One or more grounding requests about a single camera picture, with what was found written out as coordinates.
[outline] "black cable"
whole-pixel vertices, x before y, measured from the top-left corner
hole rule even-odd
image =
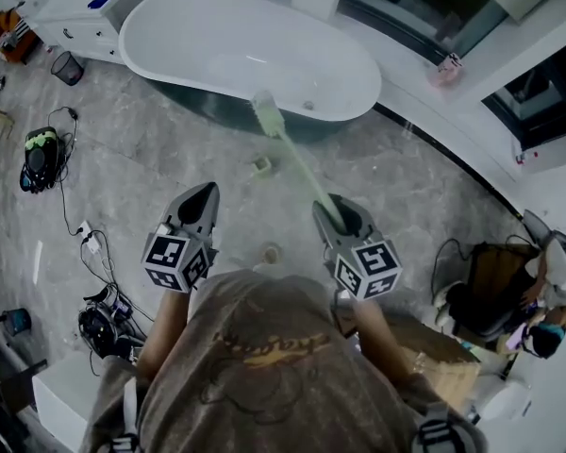
[[[48,114],[48,118],[47,118],[47,125],[50,126],[50,118],[52,117],[53,114],[60,112],[64,109],[67,109],[67,112],[69,113],[70,117],[74,120],[74,132],[67,132],[65,134],[63,134],[63,136],[61,136],[59,139],[63,140],[70,136],[70,139],[67,143],[64,144],[65,147],[65,158],[63,160],[63,163],[61,164],[60,168],[58,169],[58,172],[56,174],[56,178],[55,178],[55,183],[58,183],[60,186],[60,193],[61,193],[61,199],[62,199],[62,204],[63,204],[63,219],[65,221],[65,225],[67,226],[67,232],[70,234],[70,236],[75,237],[77,235],[79,235],[80,233],[82,233],[83,229],[82,227],[78,228],[77,231],[75,233],[72,232],[71,227],[69,225],[69,220],[67,219],[67,210],[66,210],[66,206],[65,206],[65,192],[63,191],[63,180],[69,175],[69,167],[68,167],[68,163],[69,160],[72,156],[72,154],[74,153],[75,150],[75,138],[77,136],[77,112],[75,112],[74,109],[70,108],[69,106],[62,106],[61,108],[55,109],[53,111],[51,111]],[[99,276],[98,274],[96,274],[92,268],[89,266],[89,264],[84,260],[84,255],[83,255],[83,245],[90,239],[90,237],[92,235],[96,235],[96,234],[100,234],[103,236],[103,240],[105,242],[105,248],[107,250],[107,260],[109,264],[113,264],[109,270],[107,270],[107,267],[104,267],[105,273],[107,275],[107,280],[105,280],[104,278],[102,278],[101,276]],[[99,280],[101,280],[106,287],[108,287],[109,292],[113,293],[115,292],[115,298],[117,299],[119,296],[123,297],[129,304],[130,306],[134,309],[137,310],[139,313],[141,313],[146,319],[148,319],[151,322],[155,322],[153,318],[151,318],[151,316],[149,316],[149,314],[147,314],[144,310],[142,310],[140,307],[138,307],[126,294],[124,294],[121,289],[119,284],[117,283],[117,280],[115,279],[115,263],[114,261],[111,259],[111,254],[109,252],[109,244],[108,244],[108,239],[107,239],[107,235],[105,234],[105,232],[103,232],[102,230],[91,230],[89,235],[82,240],[82,243],[80,244],[80,248],[79,248],[79,257],[82,260],[82,263],[84,264],[84,266],[88,269],[88,271],[93,274],[96,278],[98,278]]]
[[[63,220],[65,220],[65,225],[67,226],[67,233],[69,233],[69,235],[72,236],[72,237],[76,237],[77,235],[79,235],[83,231],[82,227],[78,228],[76,233],[72,233],[72,230],[69,227],[69,221],[67,220],[67,212],[66,212],[66,209],[65,209],[65,192],[63,191],[63,182],[62,181],[59,182],[59,187],[60,187],[60,196],[63,200]]]
[[[109,282],[108,280],[105,280],[104,278],[102,278],[101,276],[99,276],[98,274],[96,274],[92,268],[89,266],[89,264],[84,260],[84,244],[86,243],[84,240],[82,240],[82,242],[79,244],[79,258],[82,260],[82,263],[86,266],[86,268],[88,269],[88,271],[93,274],[96,278],[98,278],[101,282],[103,282],[104,284],[106,284],[107,286],[111,285],[112,282]]]
[[[93,373],[97,378],[99,378],[100,375],[96,374],[96,373],[94,372],[94,368],[92,367],[92,352],[94,352],[94,351],[93,351],[92,348],[91,348],[91,354],[90,354],[90,356],[89,356],[89,360],[90,360],[90,362],[91,362],[91,371],[92,371],[92,373]]]
[[[130,316],[128,320],[132,321],[132,323],[136,326],[136,329],[141,333],[142,337],[144,337],[144,340],[146,341],[147,335],[144,332],[142,332],[141,326],[137,324],[137,322],[134,320],[134,317]]]
[[[47,124],[48,126],[50,126],[50,117],[55,114],[56,112],[59,112],[61,110],[67,109],[69,116],[74,120],[74,132],[73,134],[71,132],[65,133],[63,135],[67,136],[70,135],[71,139],[65,144],[65,158],[63,159],[63,163],[60,165],[60,168],[58,168],[57,173],[55,174],[55,181],[53,183],[51,183],[48,188],[53,188],[55,186],[55,183],[58,183],[60,186],[60,195],[61,195],[61,200],[63,203],[63,220],[65,221],[65,225],[67,226],[67,233],[69,233],[69,235],[71,237],[75,237],[77,235],[79,235],[82,232],[82,228],[78,228],[77,231],[75,233],[72,232],[71,227],[69,225],[69,220],[67,220],[67,209],[65,207],[65,191],[63,191],[63,180],[69,175],[69,168],[67,167],[67,163],[69,162],[69,158],[72,156],[72,154],[74,153],[74,149],[75,149],[75,137],[77,136],[77,113],[71,109],[68,106],[63,106],[62,108],[58,108],[55,109],[53,111],[51,111],[48,114],[48,119],[47,119]],[[69,153],[67,152],[67,148],[71,146],[71,150],[69,151]],[[63,169],[67,170],[67,174],[65,176],[62,175],[63,173]]]
[[[436,258],[434,259],[434,269],[432,270],[432,277],[430,278],[430,292],[432,293],[432,299],[434,298],[434,278],[436,277],[436,269],[438,267],[438,259],[440,258],[441,252],[444,249],[444,247],[446,245],[450,244],[450,243],[454,243],[457,246],[459,256],[461,257],[461,259],[463,261],[467,261],[472,256],[472,253],[473,253],[473,252],[470,252],[468,254],[468,256],[465,257],[463,255],[463,253],[461,252],[461,245],[460,245],[459,241],[455,238],[450,238],[441,245],[441,247],[438,249],[438,252],[436,254]]]
[[[113,264],[111,267],[110,272],[106,271],[106,275],[108,276],[108,280],[105,280],[104,278],[98,276],[89,266],[89,264],[87,262],[84,261],[83,257],[82,257],[82,246],[84,245],[84,243],[86,243],[88,241],[88,239],[92,236],[92,235],[96,235],[99,234],[103,237],[103,241],[105,242],[105,249],[107,250],[107,261],[109,264]],[[97,229],[93,229],[91,230],[91,232],[89,233],[89,236],[87,238],[85,238],[84,240],[82,240],[82,243],[80,244],[80,258],[82,259],[82,262],[84,263],[84,265],[86,265],[86,268],[91,272],[91,274],[93,274],[95,277],[97,277],[98,279],[100,279],[103,283],[105,283],[108,287],[115,289],[115,298],[117,299],[119,296],[123,297],[129,304],[130,306],[132,306],[132,308],[134,310],[137,310],[140,314],[142,314],[147,320],[151,321],[151,322],[155,322],[155,320],[148,314],[146,313],[143,309],[141,309],[139,306],[137,306],[134,301],[128,297],[126,294],[124,294],[122,292],[122,290],[120,289],[120,285],[118,284],[117,280],[115,279],[115,261],[113,261],[113,259],[111,258],[111,252],[109,250],[109,243],[108,243],[108,239],[107,239],[107,235],[105,234],[104,231],[102,230],[97,230]]]

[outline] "white cabinet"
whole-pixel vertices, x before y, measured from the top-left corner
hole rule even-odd
[[[124,63],[118,47],[125,17],[142,0],[108,0],[91,9],[92,0],[50,0],[34,19],[73,54]]]

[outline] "green brush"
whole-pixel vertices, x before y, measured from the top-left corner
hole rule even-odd
[[[346,224],[341,218],[338,207],[336,207],[333,203],[331,196],[325,193],[325,190],[323,190],[317,181],[317,178],[314,176],[310,168],[308,168],[308,166],[304,163],[304,160],[300,156],[300,153],[298,153],[295,144],[287,135],[287,131],[285,130],[285,120],[281,115],[281,111],[276,106],[273,95],[268,91],[259,91],[250,102],[252,103],[252,108],[254,109],[256,117],[258,117],[258,121],[264,131],[264,134],[270,138],[276,138],[278,136],[281,138],[281,141],[288,146],[291,154],[297,161],[300,169],[302,169],[306,179],[316,193],[317,200],[321,202],[321,205],[323,205],[327,211],[338,231],[340,233],[346,233]]]

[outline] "hand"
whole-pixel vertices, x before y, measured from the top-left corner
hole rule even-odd
[[[520,299],[520,306],[523,310],[528,309],[530,304],[532,304],[541,293],[541,286],[539,284],[535,284],[526,292],[523,293],[522,298]]]

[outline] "strap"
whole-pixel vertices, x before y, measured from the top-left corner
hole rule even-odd
[[[451,422],[448,406],[443,402],[429,405],[425,418],[418,426],[412,453],[477,452],[470,434],[461,424]]]
[[[141,452],[136,428],[137,413],[136,378],[133,377],[124,386],[124,434],[111,440],[111,453]]]

